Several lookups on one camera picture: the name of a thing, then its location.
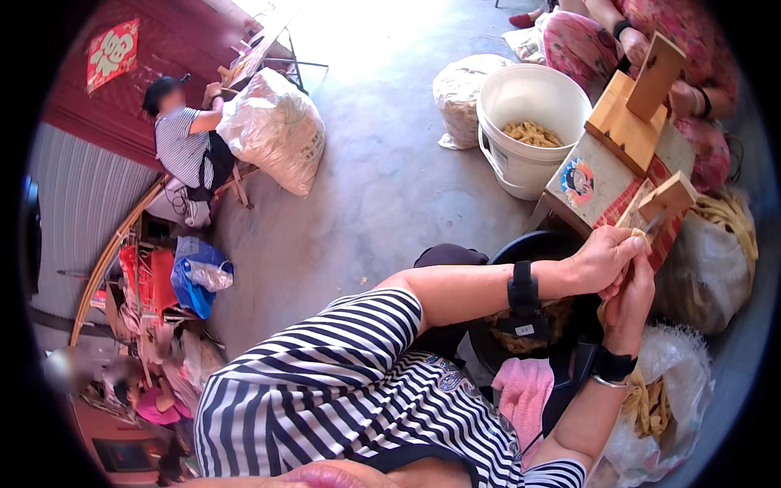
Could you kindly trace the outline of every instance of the black hair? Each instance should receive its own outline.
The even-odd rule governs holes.
[[[575,174],[575,171],[577,171],[577,168],[570,168],[567,169],[567,174],[565,175],[565,178],[567,179],[567,186],[570,187],[575,191],[575,193],[578,194],[578,196],[582,195],[580,191],[575,188],[575,177],[573,176]],[[590,185],[593,188],[594,187],[594,178],[589,179]]]
[[[144,93],[144,104],[141,106],[150,116],[156,117],[160,113],[158,103],[160,98],[168,95],[171,91],[181,86],[181,81],[172,77],[160,77],[149,85]]]
[[[116,385],[114,385],[114,394],[116,395],[116,399],[126,407],[130,407],[130,400],[127,399],[127,391],[129,389],[130,388],[127,385],[127,381],[124,379],[120,380]]]

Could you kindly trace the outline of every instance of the black and white striped top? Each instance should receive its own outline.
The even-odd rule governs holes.
[[[155,145],[162,167],[191,188],[201,186],[198,171],[203,153],[209,149],[209,132],[189,134],[190,125],[199,113],[200,110],[184,107],[155,121]],[[212,187],[213,177],[214,167],[206,158],[203,180],[207,188]]]
[[[405,352],[420,317],[399,288],[343,297],[212,375],[195,420],[204,475],[278,476],[323,459],[383,471],[373,461],[436,448],[471,463],[475,486],[580,488],[573,460],[521,474],[515,431],[472,382],[443,358]]]

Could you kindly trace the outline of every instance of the floral dress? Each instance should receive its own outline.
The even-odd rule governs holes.
[[[612,0],[632,27],[651,39],[658,30],[686,53],[681,80],[693,87],[721,88],[737,100],[737,67],[718,27],[697,0]],[[556,12],[543,32],[547,64],[571,77],[586,93],[602,89],[623,57],[621,44],[599,23]],[[637,70],[630,74],[637,76]],[[700,192],[720,188],[729,173],[729,149],[709,121],[678,118],[675,127],[695,152],[692,184]]]

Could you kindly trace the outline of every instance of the blade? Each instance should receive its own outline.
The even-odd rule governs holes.
[[[664,216],[665,212],[661,211],[659,212],[651,221],[643,228],[643,232],[649,233],[651,232],[651,229],[654,228],[656,224],[659,223],[660,220],[662,220],[662,217]]]

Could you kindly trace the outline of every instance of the gray floor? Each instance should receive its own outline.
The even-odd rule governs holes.
[[[451,151],[432,79],[471,54],[514,59],[501,34],[528,1],[318,2],[291,24],[304,82],[326,124],[312,193],[299,199],[256,173],[250,212],[229,196],[213,241],[233,261],[209,326],[234,358],[329,301],[369,290],[425,249],[453,242],[488,255],[532,209],[506,194],[478,149]]]

